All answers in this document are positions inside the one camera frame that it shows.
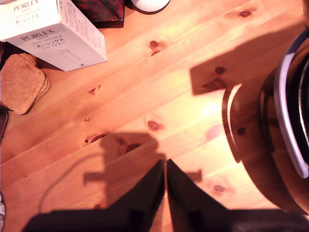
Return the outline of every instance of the porlex box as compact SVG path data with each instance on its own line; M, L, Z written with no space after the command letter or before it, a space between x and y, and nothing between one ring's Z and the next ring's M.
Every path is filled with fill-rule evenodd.
M71 0L16 0L1 4L0 41L64 71L107 61L104 35Z

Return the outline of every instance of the stack of cork coasters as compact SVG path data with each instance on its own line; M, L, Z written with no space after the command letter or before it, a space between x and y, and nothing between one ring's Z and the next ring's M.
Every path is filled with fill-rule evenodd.
M17 114L26 114L49 89L43 71L28 54L11 55L0 71L0 102Z

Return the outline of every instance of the wood knot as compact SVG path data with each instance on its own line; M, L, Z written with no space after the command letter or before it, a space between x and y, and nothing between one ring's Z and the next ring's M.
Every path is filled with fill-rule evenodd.
M222 79L216 78L216 79L202 85L202 88L206 89L206 90L210 90L210 91L216 91L216 90L226 88L226 84Z
M159 43L158 43L157 41L152 40L152 41L149 42L149 46L150 46L151 48L153 48L153 47L159 47Z
M154 51L150 56L152 57L152 56L154 56L155 54L157 54L159 52L160 52L159 50L158 51Z
M99 92L100 88L101 88L101 85L99 85L99 86L93 88L92 90L88 91L88 93L90 93L92 95L96 95Z
M101 209L101 205L100 204L95 204L92 209Z
M225 72L225 68L217 67L214 71L215 71L216 74L222 75Z
M250 11L242 11L242 12L240 12L240 16L241 17L248 17L248 16L250 16L252 13L250 12Z
M127 146L126 148L126 153L133 151L134 149L140 147L141 144L130 144L129 146Z
M101 138L103 138L103 137L105 137L106 136L106 134L99 134L99 135L96 135L95 137L93 137L91 140L90 140L90 143L93 143L93 142L95 142L96 140L99 140L99 139L101 139Z
M161 129L161 126L157 122L154 122L154 121L148 121L147 126L152 131L158 131Z
M224 192L225 191L225 187L221 186L221 185L215 185L213 187L213 190L216 192Z
M238 134L238 135L243 135L245 132L246 132L246 128L244 128L244 127L241 127L241 128L239 128L239 129L237 130L237 134Z

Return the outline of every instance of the dark red box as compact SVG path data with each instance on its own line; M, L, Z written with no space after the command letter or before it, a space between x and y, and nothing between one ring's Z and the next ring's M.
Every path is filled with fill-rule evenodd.
M91 22L122 21L125 0L72 0Z

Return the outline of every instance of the pine wood surface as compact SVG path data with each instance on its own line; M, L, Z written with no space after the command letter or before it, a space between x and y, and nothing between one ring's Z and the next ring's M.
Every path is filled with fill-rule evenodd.
M228 209L307 211L256 114L264 80L304 28L301 1L171 0L157 14L126 8L123 28L101 29L106 63L62 72L43 62L50 90L27 115L10 113L1 144L4 231L40 212L108 207L158 159ZM167 196L152 231L172 231Z

